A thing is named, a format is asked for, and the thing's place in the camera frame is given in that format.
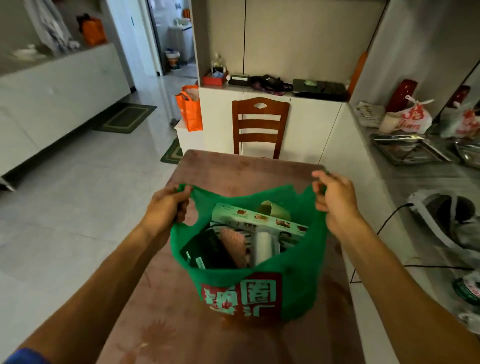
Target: hand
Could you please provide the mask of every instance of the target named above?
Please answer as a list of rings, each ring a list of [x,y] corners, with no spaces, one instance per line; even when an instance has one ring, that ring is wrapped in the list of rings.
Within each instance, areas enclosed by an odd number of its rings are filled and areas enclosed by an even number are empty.
[[[319,179],[312,183],[313,191],[317,195],[315,208],[327,212],[328,229],[342,241],[349,224],[356,219],[363,220],[357,207],[353,183],[336,173],[326,175],[322,170],[312,172],[312,176]]]
[[[158,243],[159,250],[167,243],[173,223],[185,220],[192,189],[186,186],[185,191],[178,192],[175,186],[167,186],[154,193],[139,227]]]

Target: green plastic bag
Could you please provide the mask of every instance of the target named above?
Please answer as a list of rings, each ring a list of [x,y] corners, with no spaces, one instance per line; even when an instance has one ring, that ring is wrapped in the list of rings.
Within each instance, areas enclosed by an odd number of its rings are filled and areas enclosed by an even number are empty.
[[[179,190],[184,188],[185,185],[181,185]],[[170,243],[173,256],[188,271],[200,297],[212,309],[230,315],[274,316],[292,320],[313,306],[327,227],[326,214],[315,209],[315,194],[311,186],[302,194],[297,194],[289,185],[232,198],[194,186],[192,199],[198,211],[198,221],[193,226],[176,224]],[[251,269],[198,269],[189,266],[180,255],[180,250],[190,239],[210,223],[218,202],[257,211],[263,201],[286,208],[291,213],[292,222],[309,227],[298,245]]]

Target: brown table top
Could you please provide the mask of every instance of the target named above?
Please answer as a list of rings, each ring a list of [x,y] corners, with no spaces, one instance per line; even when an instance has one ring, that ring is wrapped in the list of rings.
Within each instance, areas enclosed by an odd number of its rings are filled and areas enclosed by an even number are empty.
[[[170,182],[227,197],[293,184],[302,192],[314,164],[189,150]],[[197,220],[191,204],[186,223]],[[99,364],[365,363],[342,250],[329,237],[312,310],[276,328],[240,326],[202,302],[167,244],[120,315]]]

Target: orange tote bag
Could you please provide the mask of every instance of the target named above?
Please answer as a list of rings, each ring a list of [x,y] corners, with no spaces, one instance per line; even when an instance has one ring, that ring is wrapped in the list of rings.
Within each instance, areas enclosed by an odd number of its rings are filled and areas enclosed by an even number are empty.
[[[184,86],[177,96],[177,104],[189,132],[204,129],[202,123],[202,110],[200,109],[200,96],[198,86]]]

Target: forearm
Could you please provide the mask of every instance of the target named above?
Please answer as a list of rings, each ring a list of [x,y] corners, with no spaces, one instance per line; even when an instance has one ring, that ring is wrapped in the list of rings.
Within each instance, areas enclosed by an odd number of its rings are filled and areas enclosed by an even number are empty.
[[[342,246],[375,303],[399,361],[476,362],[476,337],[423,291],[366,222],[358,219],[348,226]]]
[[[139,227],[21,347],[52,364],[95,363],[156,250]]]

